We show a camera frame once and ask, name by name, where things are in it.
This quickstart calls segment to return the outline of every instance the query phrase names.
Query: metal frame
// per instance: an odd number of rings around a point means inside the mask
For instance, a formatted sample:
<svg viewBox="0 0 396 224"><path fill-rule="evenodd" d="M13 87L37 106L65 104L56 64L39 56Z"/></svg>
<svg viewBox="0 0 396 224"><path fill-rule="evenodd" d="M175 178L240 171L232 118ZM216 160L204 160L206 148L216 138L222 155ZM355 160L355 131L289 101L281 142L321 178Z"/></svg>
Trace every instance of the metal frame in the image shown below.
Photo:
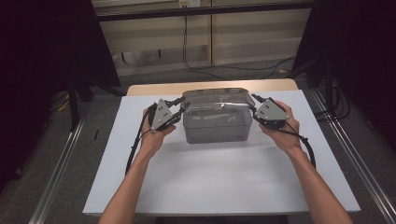
<svg viewBox="0 0 396 224"><path fill-rule="evenodd" d="M324 100L323 95L320 92L312 91L315 101L317 102L320 109L323 111L326 110L326 103ZM358 150L353 146L352 142L350 141L347 133L341 126L340 122L337 119L333 119L330 113L325 114L327 119L330 119L329 125L334 131L334 134L340 141L345 153L349 157L351 163L355 167L356 171L358 172L361 180L363 181L366 188L369 190L370 194L372 195L377 207L381 211L382 215L384 216L385 220L389 224L396 223L396 210L394 205L392 204L389 196L387 193L382 189L379 183L374 178L373 174L361 158Z"/></svg>
<svg viewBox="0 0 396 224"><path fill-rule="evenodd" d="M288 9L302 9L311 8L313 6L327 6L339 0L320 1L306 0L299 2L283 2L283 3L265 3L265 4L250 4L237 6L223 6L223 7L188 7L188 8L171 8L149 11L137 12L120 12L120 13L98 13L93 17L66 17L56 18L57 22L99 22L99 21L128 21L141 20L153 18L166 17L184 17L184 16L198 16L198 15L214 15L226 13L239 12L254 12L254 11L274 11L274 10L288 10Z"/></svg>
<svg viewBox="0 0 396 224"><path fill-rule="evenodd" d="M56 167L49 180L49 183L47 184L43 194L41 195L37 206L35 207L35 211L32 214L29 224L44 223L47 214L50 210L52 201L55 198L59 184L64 175L64 171L67 166L67 163L69 163L73 149L76 145L79 134L81 133L85 119L88 117L90 107L91 107L91 103L87 103L86 106L83 106L81 111L81 117L77 124L77 127L73 132L69 134L69 138L67 139L67 142L64 146L64 151L62 152L61 158L58 160L58 163L56 164Z"/></svg>

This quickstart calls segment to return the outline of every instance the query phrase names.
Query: power outlet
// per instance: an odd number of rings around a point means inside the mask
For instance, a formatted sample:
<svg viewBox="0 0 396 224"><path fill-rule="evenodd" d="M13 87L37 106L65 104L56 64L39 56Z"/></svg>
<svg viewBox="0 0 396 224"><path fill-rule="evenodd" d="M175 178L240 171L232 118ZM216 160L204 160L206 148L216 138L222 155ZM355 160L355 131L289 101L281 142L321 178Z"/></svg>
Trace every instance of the power outlet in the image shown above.
<svg viewBox="0 0 396 224"><path fill-rule="evenodd" d="M201 0L178 0L178 6L183 7L200 7Z"/></svg>

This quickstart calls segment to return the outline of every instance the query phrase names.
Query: gray box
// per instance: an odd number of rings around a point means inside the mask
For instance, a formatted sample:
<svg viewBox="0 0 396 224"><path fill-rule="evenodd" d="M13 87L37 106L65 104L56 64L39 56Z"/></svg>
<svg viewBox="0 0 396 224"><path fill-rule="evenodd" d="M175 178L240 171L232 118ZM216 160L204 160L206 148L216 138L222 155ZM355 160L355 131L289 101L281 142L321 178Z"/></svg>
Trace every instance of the gray box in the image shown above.
<svg viewBox="0 0 396 224"><path fill-rule="evenodd" d="M248 139L254 105L242 88L185 91L183 125L187 142L217 143Z"/></svg>

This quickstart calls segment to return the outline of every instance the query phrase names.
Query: black cable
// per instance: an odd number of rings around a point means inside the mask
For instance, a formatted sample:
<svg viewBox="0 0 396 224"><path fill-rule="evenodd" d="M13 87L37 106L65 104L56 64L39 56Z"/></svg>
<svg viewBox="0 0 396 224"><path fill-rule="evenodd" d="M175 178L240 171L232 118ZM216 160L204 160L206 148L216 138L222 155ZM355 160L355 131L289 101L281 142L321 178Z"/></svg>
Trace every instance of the black cable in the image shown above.
<svg viewBox="0 0 396 224"><path fill-rule="evenodd" d="M147 130L147 131L143 132L142 135L140 135L140 139L142 139L142 137L148 132L151 132L151 130Z"/></svg>
<svg viewBox="0 0 396 224"><path fill-rule="evenodd" d="M124 63L128 64L128 63L125 61L125 56L123 55L123 52L121 53L121 58L122 58L122 61L123 61Z"/></svg>
<svg viewBox="0 0 396 224"><path fill-rule="evenodd" d="M298 67L297 69L294 69L290 74L288 74L286 76L286 78L296 78L297 76L299 76L306 68L308 68L309 66L311 66L314 63L317 63L320 61L320 58L314 58L311 61L302 64L300 67Z"/></svg>
<svg viewBox="0 0 396 224"><path fill-rule="evenodd" d="M322 122L322 121L337 121L339 119L346 118L350 114L349 98L347 97L347 94L343 91L344 98L346 99L346 106L345 106L345 103L344 103L343 97L342 97L342 95L340 93L340 90L341 90L341 87L338 86L337 87L337 94L338 94L338 97L339 97L339 100L340 100L340 103L341 103L341 111L339 113L337 113L333 118L317 119L318 122ZM322 112L323 115L325 115L326 113L329 114L327 110Z"/></svg>
<svg viewBox="0 0 396 224"><path fill-rule="evenodd" d="M264 67L264 68L245 68L245 67L236 67L236 66L227 66L227 65L214 65L214 66L208 66L208 67L203 67L203 68L196 68L196 69L208 69L208 68L232 68L232 69L240 69L240 70L248 70L248 71L261 71L261 70L267 70L267 69L271 69L271 68L277 68L278 66L280 66L282 63L291 60L291 59L295 59L296 56L290 56L287 59L284 59L282 61L280 61L277 64L271 65L269 67Z"/></svg>
<svg viewBox="0 0 396 224"><path fill-rule="evenodd" d="M216 75L214 75L214 74L211 74L211 73L208 73L208 72L203 72L203 71L195 70L195 69L193 69L193 68L189 65L189 63L187 62L187 17L184 17L184 24L185 24L185 26L184 26L184 42L183 42L183 63L184 63L184 65L186 65L186 67L187 67L190 71L192 71L192 72L194 72L194 73L207 74L207 75L210 75L210 76L212 76L212 77L216 77L216 78L221 79L221 80L229 81L230 79L228 79L228 78L218 77L218 76L216 76Z"/></svg>
<svg viewBox="0 0 396 224"><path fill-rule="evenodd" d="M140 123L139 131L137 131L137 136L136 136L136 139L134 140L134 145L131 147L131 153L130 153L130 155L129 155L128 162L126 163L125 174L127 174L128 171L129 171L129 169L131 168L132 159L134 158L134 153L136 152L137 145L139 144L140 139L142 138L143 134L147 133L147 132L144 132L144 133L140 136L140 133L142 132L143 125L144 125L144 123L145 123L146 117L147 117L148 114L149 114L149 111L150 111L150 107L149 107L148 110L146 111L145 115L144 115L143 118L142 118L142 122Z"/></svg>
<svg viewBox="0 0 396 224"><path fill-rule="evenodd" d="M335 89L335 97L336 98L335 98L335 105L333 105L332 107L337 108L341 103L341 105L342 105L341 111L344 111L344 102L343 102L343 99L341 98L340 90L338 87L333 87L333 88Z"/></svg>
<svg viewBox="0 0 396 224"><path fill-rule="evenodd" d="M347 110L346 110L345 115L340 114L339 116L334 117L334 118L318 119L318 122L322 122L322 121L338 121L340 119L346 118L350 114L350 102L349 102L349 98L347 97L347 95L345 93L344 93L344 96L346 98L346 105L347 105Z"/></svg>
<svg viewBox="0 0 396 224"><path fill-rule="evenodd" d="M316 169L316 168L317 168L317 162L316 162L316 160L315 160L314 150L312 149L311 145L309 145L308 138L299 135L299 134L291 127L291 125L290 125L288 122L286 122L286 124L288 124L288 126L294 131L294 133L289 132L289 131L285 131L285 130L281 130L281 129L271 129L271 130L277 131L277 132L280 132L280 133L291 134L291 135L293 135L293 136L298 137L298 138L304 143L306 149L308 150L309 160L311 160L311 164L312 164L312 165L314 166L314 168Z"/></svg>
<svg viewBox="0 0 396 224"><path fill-rule="evenodd" d="M268 77L271 77L271 76L275 73L275 71L276 71L276 69L277 69L278 66L280 66L282 63L284 63L284 62L286 62L286 61L288 61L288 60L290 60L290 59L295 59L295 56L291 56L291 57L289 57L289 58L287 58L287 59L284 59L284 60L280 61L279 63L276 64L274 70L272 71L272 73L271 73L270 75L268 75L268 76L266 76L266 77L261 77L260 79L266 79L266 78L268 78Z"/></svg>
<svg viewBox="0 0 396 224"><path fill-rule="evenodd" d="M184 40L183 40L183 63L184 63L184 65L185 65L190 71L192 71L192 72L194 72L194 73L207 74L207 75L210 75L210 76L212 76L212 77L219 78L219 79L221 79L221 80L230 80L230 79L228 79L228 78L219 77L219 76L216 76L216 75L214 75L214 74L212 74L212 73L204 72L204 71L201 71L201 70L210 69L210 68L231 68L231 69L240 69L240 70L248 70L248 71L261 71L261 70L266 70L266 69L275 68L275 69L273 70L273 72L272 72L269 76L267 76L267 77L262 77L262 78L261 78L261 79L265 79L265 78L268 78L268 77L272 76L272 75L275 73L276 69L277 69L282 63L287 62L288 60L291 60L291 59L295 59L295 57L296 57L295 55L293 55L293 56L291 56L291 57L289 57L289 58L287 58L287 59L284 59L284 60L280 61L279 63L277 63L277 64L275 64L275 65L272 65L272 66L269 66L269 67L264 67L264 68L244 68L244 67L227 66L227 65L215 65L215 66L207 66L207 67L194 68L194 67L191 67L191 66L189 65L188 61L187 61L187 17L184 17L184 24L185 24L185 26L184 26Z"/></svg>

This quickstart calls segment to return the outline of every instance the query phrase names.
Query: white tabletop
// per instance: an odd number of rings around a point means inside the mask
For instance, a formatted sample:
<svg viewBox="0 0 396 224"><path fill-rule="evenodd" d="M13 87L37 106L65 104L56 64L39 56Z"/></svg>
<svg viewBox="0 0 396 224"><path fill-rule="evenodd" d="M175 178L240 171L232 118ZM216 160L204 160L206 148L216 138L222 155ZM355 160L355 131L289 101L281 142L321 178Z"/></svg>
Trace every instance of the white tabletop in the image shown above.
<svg viewBox="0 0 396 224"><path fill-rule="evenodd" d="M300 121L322 175L347 211L360 207L301 91L251 92L283 101ZM142 111L160 98L122 98L106 151L83 213L100 216L124 177ZM273 215L306 212L308 207L297 175L272 139L253 121L247 141L190 145L182 122L168 135L151 160L137 214L147 216Z"/></svg>

